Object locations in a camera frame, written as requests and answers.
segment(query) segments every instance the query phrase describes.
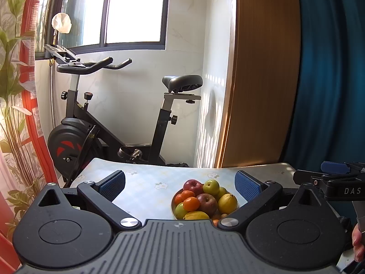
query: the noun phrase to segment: curtain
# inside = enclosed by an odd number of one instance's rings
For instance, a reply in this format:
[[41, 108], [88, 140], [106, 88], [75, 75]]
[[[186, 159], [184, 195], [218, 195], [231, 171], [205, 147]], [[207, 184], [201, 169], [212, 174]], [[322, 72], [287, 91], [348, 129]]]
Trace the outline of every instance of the curtain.
[[57, 182], [39, 119], [34, 37], [39, 0], [0, 0], [0, 273], [19, 259], [12, 233], [46, 184]]
[[283, 161], [365, 161], [365, 0], [300, 0], [296, 103]]

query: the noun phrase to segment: seat post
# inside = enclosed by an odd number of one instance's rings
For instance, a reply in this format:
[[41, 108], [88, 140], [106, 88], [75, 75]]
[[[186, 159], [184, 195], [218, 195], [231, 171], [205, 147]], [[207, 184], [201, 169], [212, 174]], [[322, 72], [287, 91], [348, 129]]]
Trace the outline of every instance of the seat post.
[[188, 102], [201, 100], [201, 96], [181, 93], [164, 94], [164, 103], [162, 104], [162, 108], [160, 109], [158, 114], [155, 133], [153, 135], [150, 153], [148, 155], [148, 163], [151, 165], [156, 165], [158, 162], [158, 157], [160, 155], [162, 144], [164, 142], [167, 125], [169, 121], [171, 121], [171, 107], [175, 99], [186, 100]]
[[67, 118], [74, 117], [74, 106], [77, 104], [77, 89], [78, 82], [80, 80], [80, 75], [71, 74], [70, 89], [67, 93], [67, 103], [66, 103], [66, 116]]

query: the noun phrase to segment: fruit bowl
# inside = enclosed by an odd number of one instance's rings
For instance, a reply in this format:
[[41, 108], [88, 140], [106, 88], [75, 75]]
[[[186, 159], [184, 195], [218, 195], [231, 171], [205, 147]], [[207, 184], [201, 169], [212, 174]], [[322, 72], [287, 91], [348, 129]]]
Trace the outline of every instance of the fruit bowl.
[[172, 197], [172, 200], [171, 200], [171, 213], [172, 213], [172, 215], [174, 216], [174, 219], [177, 219], [177, 218], [176, 218], [176, 216], [175, 216], [175, 213], [174, 213], [175, 208], [176, 208], [176, 205], [175, 205], [174, 199], [175, 199], [175, 197], [176, 197], [178, 194], [181, 194], [182, 192], [183, 192], [183, 189], [178, 190], [178, 191], [174, 194], [174, 196]]

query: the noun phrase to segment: red apple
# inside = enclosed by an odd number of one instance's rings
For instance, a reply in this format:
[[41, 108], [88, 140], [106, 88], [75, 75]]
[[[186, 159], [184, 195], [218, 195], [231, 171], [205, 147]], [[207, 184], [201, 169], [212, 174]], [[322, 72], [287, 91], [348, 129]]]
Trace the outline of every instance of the red apple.
[[200, 202], [199, 210], [212, 217], [218, 208], [217, 200], [209, 194], [200, 194], [196, 197]]
[[194, 192], [195, 196], [200, 195], [204, 192], [203, 185], [195, 179], [189, 179], [187, 182], [185, 182], [182, 189], [184, 191]]

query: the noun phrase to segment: white marble wall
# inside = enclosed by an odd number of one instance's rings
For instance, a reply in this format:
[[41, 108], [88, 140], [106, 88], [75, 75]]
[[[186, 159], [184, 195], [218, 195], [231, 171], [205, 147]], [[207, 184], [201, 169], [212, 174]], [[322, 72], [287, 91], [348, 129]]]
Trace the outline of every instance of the white marble wall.
[[[100, 70], [81, 76], [80, 103], [83, 93], [94, 94], [89, 111], [125, 143], [151, 143], [157, 116], [167, 89], [161, 79], [165, 75], [199, 74], [203, 70], [204, 36], [207, 0], [169, 0], [166, 50], [125, 50], [80, 55], [81, 60], [99, 61], [111, 56], [115, 63], [131, 58], [133, 63], [122, 70]], [[49, 102], [46, 90], [48, 74], [45, 64], [36, 62], [37, 97]], [[67, 90], [70, 76], [56, 73], [55, 96], [57, 120], [64, 117], [66, 102], [60, 93]], [[167, 163], [194, 162], [198, 127], [199, 101], [187, 104], [175, 101], [172, 113], [176, 125], [169, 124], [161, 154]], [[44, 106], [41, 122], [47, 139], [51, 131], [50, 112]]]
[[212, 168], [226, 89], [231, 13], [236, 0], [207, 0], [203, 80], [194, 166]]

